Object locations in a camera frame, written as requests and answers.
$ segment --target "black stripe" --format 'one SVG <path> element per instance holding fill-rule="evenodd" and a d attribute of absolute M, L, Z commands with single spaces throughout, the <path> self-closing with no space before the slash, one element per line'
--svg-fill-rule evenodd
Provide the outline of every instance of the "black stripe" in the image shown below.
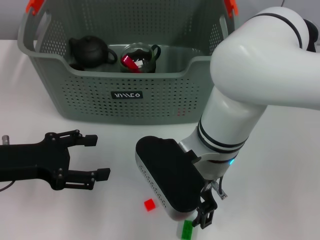
<path fill-rule="evenodd" d="M 217 152 L 217 153 L 220 153 L 220 154 L 232 154 L 232 153 L 235 153 L 235 152 L 239 151 L 239 150 L 242 148 L 242 146 L 239 147 L 239 148 L 237 148 L 237 149 L 235 149 L 235 150 L 222 150 L 222 149 L 216 148 L 216 147 L 210 145 L 209 143 L 207 143 L 206 140 L 201 136 L 201 133 L 200 133 L 200 130 L 199 130 L 199 126 L 198 126 L 196 132 L 197 132 L 198 137 L 199 137 L 199 139 L 201 140 L 201 142 L 202 142 L 207 148 L 209 148 L 209 149 L 211 149 L 212 151 L 215 151 L 215 152 Z"/>
<path fill-rule="evenodd" d="M 284 16 L 281 16 L 281 15 L 275 14 L 275 13 L 261 13 L 261 14 L 253 16 L 252 19 L 255 17 L 258 17 L 258 16 L 270 16 L 270 17 L 275 17 L 277 19 L 284 21 L 286 24 L 288 24 L 292 28 L 292 30 L 296 34 L 298 41 L 299 41 L 299 47 L 302 49 L 302 40 L 301 40 L 300 33 L 299 33 L 298 29 L 295 27 L 295 25 L 293 25 L 293 23 L 290 22 L 287 18 L 285 18 Z"/>
<path fill-rule="evenodd" d="M 237 156 L 238 156 L 238 154 L 235 155 L 233 158 L 231 158 L 231 159 L 229 159 L 229 160 L 224 160 L 224 161 L 208 160 L 208 162 L 213 163 L 213 164 L 225 164 L 225 163 L 231 162 L 231 161 L 234 160 Z"/>
<path fill-rule="evenodd" d="M 223 147 L 223 148 L 235 148 L 235 147 L 239 147 L 239 146 L 243 145 L 243 144 L 247 141 L 247 139 L 246 139 L 246 140 L 244 140 L 243 142 L 238 143 L 238 144 L 225 144 L 225 143 L 218 142 L 218 141 L 214 140 L 213 138 L 211 138 L 211 137 L 208 135 L 208 133 L 206 133 L 206 131 L 205 131 L 204 128 L 202 127 L 201 119 L 200 119 L 200 121 L 199 121 L 198 127 L 200 128 L 202 134 L 203 134 L 210 142 L 212 142 L 213 144 L 218 145 L 218 146 L 220 146 L 220 147 Z"/>

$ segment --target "cable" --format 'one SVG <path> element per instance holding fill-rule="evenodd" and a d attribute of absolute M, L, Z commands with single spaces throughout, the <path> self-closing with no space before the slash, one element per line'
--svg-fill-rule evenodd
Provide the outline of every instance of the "cable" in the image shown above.
<path fill-rule="evenodd" d="M 219 181 L 219 194 L 222 194 L 222 179 L 224 178 L 224 176 L 220 177 L 220 181 Z"/>
<path fill-rule="evenodd" d="M 8 186 L 5 186 L 4 188 L 0 189 L 0 192 L 7 190 L 8 188 L 10 188 L 13 184 L 15 183 L 15 181 L 12 181 Z"/>

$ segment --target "green block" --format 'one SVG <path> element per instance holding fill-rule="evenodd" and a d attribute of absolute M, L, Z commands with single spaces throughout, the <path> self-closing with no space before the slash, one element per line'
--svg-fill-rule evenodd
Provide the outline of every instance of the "green block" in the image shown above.
<path fill-rule="evenodd" d="M 192 230 L 193 230 L 192 221 L 185 220 L 183 224 L 181 239 L 191 240 Z"/>

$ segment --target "white tabletop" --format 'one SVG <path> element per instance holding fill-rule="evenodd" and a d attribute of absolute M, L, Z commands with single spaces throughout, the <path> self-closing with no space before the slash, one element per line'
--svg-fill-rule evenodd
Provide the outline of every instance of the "white tabletop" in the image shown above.
<path fill-rule="evenodd" d="M 0 192 L 0 239 L 180 239 L 182 224 L 171 220 L 159 203 L 151 212 L 144 208 L 144 201 L 157 199 L 136 165 L 135 145 L 149 135 L 180 141 L 195 126 L 64 119 L 16 41 L 1 40 L 0 135 L 10 135 L 11 144 L 31 144 L 47 132 L 79 129 L 84 135 L 97 134 L 96 147 L 69 149 L 70 169 L 111 168 L 111 174 L 92 191 L 54 191 L 43 180 L 17 181 Z M 214 223 L 204 230 L 195 228 L 192 239 L 319 239 L 319 148 L 320 111 L 268 107 L 223 179 L 229 197 L 221 201 L 214 194 Z"/>

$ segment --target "black teapot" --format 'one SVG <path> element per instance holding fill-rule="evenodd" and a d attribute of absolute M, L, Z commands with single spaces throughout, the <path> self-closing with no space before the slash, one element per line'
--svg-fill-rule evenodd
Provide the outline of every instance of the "black teapot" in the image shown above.
<path fill-rule="evenodd" d="M 95 68 L 101 64 L 115 64 L 118 60 L 117 54 L 98 37 L 85 36 L 79 40 L 71 38 L 69 43 L 75 60 L 85 68 Z M 109 59 L 109 53 L 112 54 L 113 59 Z"/>

